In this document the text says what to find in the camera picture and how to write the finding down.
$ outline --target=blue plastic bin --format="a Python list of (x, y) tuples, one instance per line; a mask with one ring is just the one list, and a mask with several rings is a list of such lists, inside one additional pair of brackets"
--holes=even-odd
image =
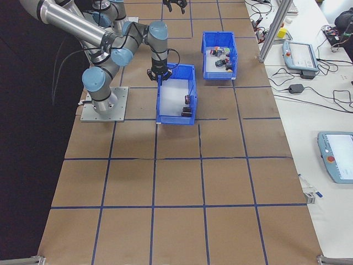
[[(227, 72), (216, 69), (214, 71), (207, 71), (207, 59), (211, 60), (209, 52), (207, 50), (213, 49), (215, 46), (228, 47), (231, 50), (230, 58), (232, 62), (232, 71)], [(202, 36), (201, 52), (204, 54), (204, 79), (212, 80), (233, 80), (237, 77), (237, 66), (238, 66), (238, 52), (234, 33), (232, 31), (204, 31)]]
[[(194, 65), (169, 63), (174, 68), (171, 77), (158, 81), (157, 124), (194, 125), (197, 107), (197, 91)], [(185, 96), (190, 96), (190, 104), (185, 104)], [(191, 117), (181, 116), (183, 107), (191, 108)]]

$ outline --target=small object in bin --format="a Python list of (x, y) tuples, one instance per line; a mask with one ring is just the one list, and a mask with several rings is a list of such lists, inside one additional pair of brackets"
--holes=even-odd
[(229, 62), (229, 59), (225, 58), (225, 59), (221, 59), (221, 60), (216, 61), (215, 65), (217, 67), (221, 67), (221, 66), (225, 65), (227, 62)]
[(225, 48), (225, 49), (224, 49), (224, 54), (225, 54), (227, 57), (230, 57), (230, 56), (231, 56), (231, 50), (230, 50), (230, 48)]
[(217, 52), (216, 52), (216, 56), (217, 56), (217, 57), (221, 57), (222, 54), (224, 54), (224, 49), (219, 48), (219, 49), (217, 50)]
[(216, 55), (216, 53), (217, 53), (217, 51), (216, 51), (216, 50), (211, 49), (211, 51), (210, 51), (210, 55)]
[(190, 104), (190, 95), (185, 96), (185, 104), (189, 105)]
[(233, 67), (233, 64), (231, 62), (226, 63), (226, 71), (233, 72), (232, 67)]
[(183, 107), (183, 112), (191, 112), (191, 108), (189, 108), (189, 107)]
[(191, 112), (182, 112), (181, 116), (182, 117), (192, 117), (192, 113)]

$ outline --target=power adapter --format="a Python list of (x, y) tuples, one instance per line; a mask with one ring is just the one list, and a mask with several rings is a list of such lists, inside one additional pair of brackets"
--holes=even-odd
[(314, 71), (302, 70), (300, 73), (300, 77), (302, 79), (314, 79), (316, 73)]
[(288, 87), (288, 91), (291, 94), (300, 94), (303, 92), (303, 90), (304, 90), (304, 87), (302, 84), (291, 84)]

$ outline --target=white table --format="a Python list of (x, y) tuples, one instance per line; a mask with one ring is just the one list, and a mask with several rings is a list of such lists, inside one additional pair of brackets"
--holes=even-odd
[[(299, 15), (290, 16), (292, 23), (286, 24), (285, 27), (292, 35), (293, 41), (312, 44), (318, 56), (316, 47), (325, 40), (320, 29), (328, 22), (314, 0), (294, 0), (294, 3), (299, 9)], [(272, 4), (274, 12), (264, 17), (260, 24), (262, 27), (269, 28), (275, 16), (278, 7), (275, 0), (272, 0)], [(261, 11), (269, 10), (265, 6), (256, 6)], [(253, 14), (250, 6), (247, 7), (249, 14)], [(265, 60), (269, 77), (279, 68), (285, 67), (281, 49), (282, 45), (273, 45)], [(332, 53), (327, 41), (320, 47), (320, 58), (350, 61), (342, 48)], [(349, 90), (353, 95), (352, 66), (347, 63), (336, 64), (340, 65), (338, 72), (329, 73), (327, 76), (319, 74), (313, 80), (297, 76), (279, 87), (271, 84), (281, 90), (288, 88), (290, 84), (300, 83), (330, 97), (334, 89)], [(275, 81), (281, 83), (287, 77), (276, 77)], [(332, 100), (324, 99), (310, 89), (305, 89), (298, 95), (274, 90), (274, 95), (276, 94), (338, 108)], [(320, 131), (353, 131), (353, 114), (275, 98), (298, 173), (324, 195), (322, 198), (317, 197), (316, 203), (308, 206), (323, 254), (330, 258), (353, 258), (353, 184), (336, 184), (332, 181), (320, 157), (317, 144), (317, 134)]]

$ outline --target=metal bracket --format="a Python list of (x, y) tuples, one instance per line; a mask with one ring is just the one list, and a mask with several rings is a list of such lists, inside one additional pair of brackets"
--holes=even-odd
[(326, 258), (324, 256), (318, 256), (317, 261), (319, 265), (353, 265), (353, 258)]
[(315, 204), (315, 195), (313, 192), (304, 192), (307, 204)]
[[(102, 122), (102, 121), (118, 121), (123, 122), (125, 118), (128, 87), (112, 87), (112, 93), (117, 97), (117, 104), (105, 114), (96, 112), (93, 105), (86, 103), (83, 106), (81, 121), (82, 122)], [(85, 101), (91, 101), (91, 97), (87, 94)]]
[(0, 265), (44, 265), (45, 258), (41, 256), (34, 256), (30, 258), (8, 259), (0, 261)]

